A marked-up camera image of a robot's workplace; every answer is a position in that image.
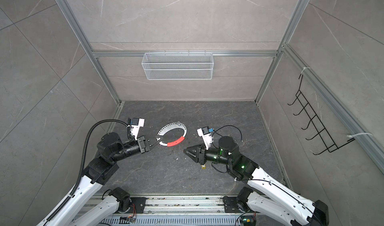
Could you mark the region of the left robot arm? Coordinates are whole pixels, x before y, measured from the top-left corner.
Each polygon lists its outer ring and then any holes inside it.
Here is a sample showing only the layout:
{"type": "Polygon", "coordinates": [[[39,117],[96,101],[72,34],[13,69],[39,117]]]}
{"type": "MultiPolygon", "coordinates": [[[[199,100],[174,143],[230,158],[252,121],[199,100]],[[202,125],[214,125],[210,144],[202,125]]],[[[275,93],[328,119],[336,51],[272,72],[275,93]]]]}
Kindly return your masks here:
{"type": "Polygon", "coordinates": [[[101,220],[115,212],[126,213],[135,211],[130,194],[117,187],[110,190],[103,201],[83,216],[74,220],[80,209],[97,193],[119,169],[118,161],[138,153],[151,151],[163,136],[145,138],[123,143],[115,133],[105,134],[98,143],[99,157],[94,158],[87,166],[81,166],[80,176],[69,193],[45,217],[40,226],[95,226],[101,220]]]}

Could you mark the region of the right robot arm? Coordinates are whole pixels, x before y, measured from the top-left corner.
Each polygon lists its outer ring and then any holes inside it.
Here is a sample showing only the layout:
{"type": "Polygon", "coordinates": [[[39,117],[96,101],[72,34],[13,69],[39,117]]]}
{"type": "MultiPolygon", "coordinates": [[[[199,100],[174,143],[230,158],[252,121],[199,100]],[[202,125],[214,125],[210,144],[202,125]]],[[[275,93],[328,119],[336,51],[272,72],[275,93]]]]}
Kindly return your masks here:
{"type": "Polygon", "coordinates": [[[285,187],[266,173],[257,163],[241,154],[230,136],[219,139],[219,147],[200,144],[184,149],[184,153],[201,165],[210,161],[226,165],[227,173],[246,184],[236,204],[241,211],[262,213],[285,226],[327,226],[328,206],[313,202],[285,187]]]}

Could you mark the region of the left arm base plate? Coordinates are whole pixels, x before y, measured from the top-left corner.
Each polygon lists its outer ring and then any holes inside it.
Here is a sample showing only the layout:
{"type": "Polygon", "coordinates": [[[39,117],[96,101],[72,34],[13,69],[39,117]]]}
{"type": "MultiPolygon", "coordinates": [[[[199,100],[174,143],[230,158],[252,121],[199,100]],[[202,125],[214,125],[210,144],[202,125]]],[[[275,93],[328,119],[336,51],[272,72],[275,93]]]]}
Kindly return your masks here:
{"type": "Polygon", "coordinates": [[[118,209],[115,211],[115,214],[142,214],[144,212],[146,201],[147,198],[144,197],[134,197],[122,200],[121,202],[118,202],[118,209]]]}

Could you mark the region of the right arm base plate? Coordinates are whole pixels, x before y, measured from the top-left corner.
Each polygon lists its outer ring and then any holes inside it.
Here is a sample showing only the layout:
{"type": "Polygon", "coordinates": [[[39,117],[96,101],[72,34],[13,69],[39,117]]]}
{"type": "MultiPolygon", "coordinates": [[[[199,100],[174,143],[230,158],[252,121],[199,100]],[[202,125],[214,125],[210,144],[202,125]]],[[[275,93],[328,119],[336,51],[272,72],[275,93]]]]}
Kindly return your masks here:
{"type": "Polygon", "coordinates": [[[225,212],[226,213],[256,213],[260,214],[260,211],[253,211],[249,208],[247,203],[251,201],[251,198],[244,198],[241,200],[238,200],[237,197],[228,197],[224,196],[222,197],[222,202],[224,204],[225,212]]]}

